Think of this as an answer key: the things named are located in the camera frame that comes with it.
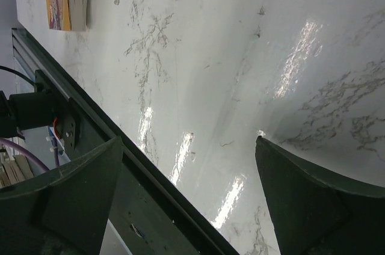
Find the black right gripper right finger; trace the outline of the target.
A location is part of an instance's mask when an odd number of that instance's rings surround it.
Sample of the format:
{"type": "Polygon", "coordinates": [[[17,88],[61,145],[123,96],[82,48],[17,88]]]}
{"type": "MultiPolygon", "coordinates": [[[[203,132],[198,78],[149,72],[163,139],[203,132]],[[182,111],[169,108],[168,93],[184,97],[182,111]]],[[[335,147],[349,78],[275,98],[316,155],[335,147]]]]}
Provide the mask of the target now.
{"type": "Polygon", "coordinates": [[[256,140],[256,165],[281,254],[384,254],[384,188],[256,140]]]}

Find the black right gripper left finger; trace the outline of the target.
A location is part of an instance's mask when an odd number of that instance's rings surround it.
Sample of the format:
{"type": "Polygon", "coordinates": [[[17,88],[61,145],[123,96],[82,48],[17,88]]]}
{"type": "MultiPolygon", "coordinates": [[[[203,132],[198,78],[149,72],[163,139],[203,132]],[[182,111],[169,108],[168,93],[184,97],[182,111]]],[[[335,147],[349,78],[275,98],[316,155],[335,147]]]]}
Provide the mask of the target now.
{"type": "Polygon", "coordinates": [[[1,189],[1,254],[99,254],[119,174],[122,140],[1,189]]]}

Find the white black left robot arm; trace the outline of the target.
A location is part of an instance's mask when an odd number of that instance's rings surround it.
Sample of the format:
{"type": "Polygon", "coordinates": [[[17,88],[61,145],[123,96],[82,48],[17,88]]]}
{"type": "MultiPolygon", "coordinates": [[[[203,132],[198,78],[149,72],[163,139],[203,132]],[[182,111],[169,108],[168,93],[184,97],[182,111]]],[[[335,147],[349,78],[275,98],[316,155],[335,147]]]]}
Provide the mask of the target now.
{"type": "Polygon", "coordinates": [[[66,99],[51,91],[13,94],[1,92],[1,137],[12,138],[19,131],[52,126],[64,140],[67,155],[72,155],[79,138],[79,115],[66,99]]]}

